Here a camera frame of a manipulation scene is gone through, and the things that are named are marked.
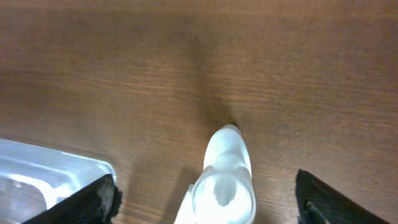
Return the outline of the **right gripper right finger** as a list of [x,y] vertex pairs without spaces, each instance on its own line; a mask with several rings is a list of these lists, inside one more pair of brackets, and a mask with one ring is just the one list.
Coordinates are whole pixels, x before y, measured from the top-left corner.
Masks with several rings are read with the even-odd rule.
[[298,170],[295,184],[299,224],[387,224],[305,170]]

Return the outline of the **white spray bottle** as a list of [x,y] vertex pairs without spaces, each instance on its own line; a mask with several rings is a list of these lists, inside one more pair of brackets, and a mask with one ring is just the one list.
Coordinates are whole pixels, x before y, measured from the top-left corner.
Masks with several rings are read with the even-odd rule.
[[174,224],[252,224],[255,216],[248,149],[238,127],[228,124],[212,135],[203,172],[189,185]]

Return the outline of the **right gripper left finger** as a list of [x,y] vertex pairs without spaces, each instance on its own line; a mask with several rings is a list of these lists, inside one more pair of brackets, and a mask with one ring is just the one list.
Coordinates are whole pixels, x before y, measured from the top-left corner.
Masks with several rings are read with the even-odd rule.
[[123,192],[106,174],[23,224],[112,224]]

